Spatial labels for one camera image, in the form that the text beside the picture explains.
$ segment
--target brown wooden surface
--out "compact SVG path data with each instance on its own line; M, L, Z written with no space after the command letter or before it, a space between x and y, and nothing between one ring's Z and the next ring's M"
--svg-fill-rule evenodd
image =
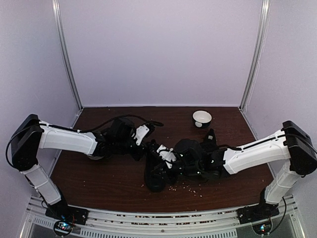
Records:
M198 108L86 108L76 128L89 129L122 114L136 114L158 120L147 138L173 147L182 138L201 141L208 129L195 128L191 115ZM218 144L238 146L254 138L237 108L199 108L212 115L211 127ZM133 120L136 126L141 122ZM185 178L161 193L150 192L143 181L145 158L135 162L130 156L113 156L93 161L84 154L63 151L52 179L71 205L131 212L180 212L212 210L257 203L260 191L270 184L267 165L241 171L218 181L199 183Z

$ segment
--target black and white bowl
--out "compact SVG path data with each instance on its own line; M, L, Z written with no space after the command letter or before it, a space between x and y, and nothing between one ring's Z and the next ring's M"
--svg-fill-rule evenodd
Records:
M196 111L193 113L193 123L198 128L208 127L211 119L211 115L206 111Z

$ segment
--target vertical metal post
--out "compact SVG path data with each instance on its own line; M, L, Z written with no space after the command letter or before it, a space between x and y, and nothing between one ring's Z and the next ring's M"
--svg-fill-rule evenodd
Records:
M249 72L249 77L247 81L247 85L243 94L242 102L240 105L240 110L242 112L245 112L247 102L251 93L251 88L256 76L257 68L258 68L258 62L260 58L260 54L263 48L263 41L265 37L265 31L267 28L267 20L268 20L268 13L269 13L269 6L270 6L270 0L263 0L262 3L262 11L260 16L260 23L259 23L259 30L258 30L258 37L256 41L256 47L254 50L254 55L251 63L251 68Z
M61 14L60 14L60 9L59 9L59 0L53 0L53 12L54 12L54 17L55 17L55 21L56 21L56 26L57 26L57 31L58 31L58 35L59 35L60 46L61 46L61 50L62 50L62 55L63 55L63 59L64 59L67 77L68 77L73 95L75 97L78 110L81 110L83 108L83 106L82 106L80 98L79 98L78 90L77 90L76 83L74 80L73 71L71 69L71 65L70 65L70 61L69 61L69 56L68 56L68 51L67 51L66 41L65 41L65 35L64 35L64 30L63 30L63 25L62 25L62 20L61 20Z

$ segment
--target black cup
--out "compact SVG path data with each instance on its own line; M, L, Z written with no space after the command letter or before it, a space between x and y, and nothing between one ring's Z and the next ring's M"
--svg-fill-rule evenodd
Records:
M196 111L193 113L193 123L195 127L206 128L210 125L211 115L206 111Z

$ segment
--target white wall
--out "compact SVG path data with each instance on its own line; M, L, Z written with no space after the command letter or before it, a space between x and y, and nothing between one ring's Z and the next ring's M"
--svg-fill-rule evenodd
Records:
M32 190L6 163L6 144L29 114L70 126L77 108L61 57L52 1L0 3L0 234L13 238ZM40 154L46 169L55 153L47 150Z
M247 118L258 137L292 120L317 147L317 1L273 0L264 51ZM272 163L276 172L282 163ZM317 172L293 193L310 238L317 237Z
M60 1L84 106L238 106L261 0Z

